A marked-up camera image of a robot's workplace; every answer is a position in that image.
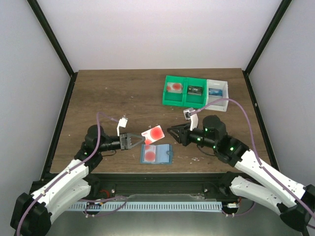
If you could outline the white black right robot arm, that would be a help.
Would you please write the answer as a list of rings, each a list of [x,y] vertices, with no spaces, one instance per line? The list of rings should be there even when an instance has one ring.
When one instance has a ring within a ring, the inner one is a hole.
[[[217,116],[205,117],[202,125],[199,129],[192,118],[190,123],[172,126],[167,132],[183,146],[194,143],[212,148],[218,160],[256,180],[253,183],[228,172],[219,185],[222,197],[248,198],[275,212],[290,228],[303,232],[315,215],[315,187],[293,181],[258,158],[247,145],[228,135]]]

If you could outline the blue card holder wallet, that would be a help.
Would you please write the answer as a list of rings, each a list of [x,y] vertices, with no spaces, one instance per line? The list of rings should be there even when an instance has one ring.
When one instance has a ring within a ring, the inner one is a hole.
[[[155,145],[156,146],[156,161],[153,163],[147,163],[143,161],[144,147],[141,147],[141,164],[171,164],[173,159],[173,148],[170,144]]]

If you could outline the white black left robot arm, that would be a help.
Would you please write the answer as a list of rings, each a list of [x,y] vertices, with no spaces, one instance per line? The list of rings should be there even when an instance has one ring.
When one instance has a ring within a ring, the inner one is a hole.
[[[103,160],[103,152],[129,150],[144,141],[143,136],[132,133],[108,136],[99,124],[89,127],[81,148],[63,171],[41,188],[16,199],[10,221],[15,235],[46,235],[72,204],[100,194],[101,187],[91,172]]]

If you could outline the red circles credit card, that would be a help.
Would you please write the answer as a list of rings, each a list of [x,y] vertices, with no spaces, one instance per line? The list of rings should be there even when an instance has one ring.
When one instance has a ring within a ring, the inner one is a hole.
[[[165,134],[160,125],[155,126],[147,131],[141,133],[145,138],[145,144],[150,145],[158,140],[161,140],[165,137]]]

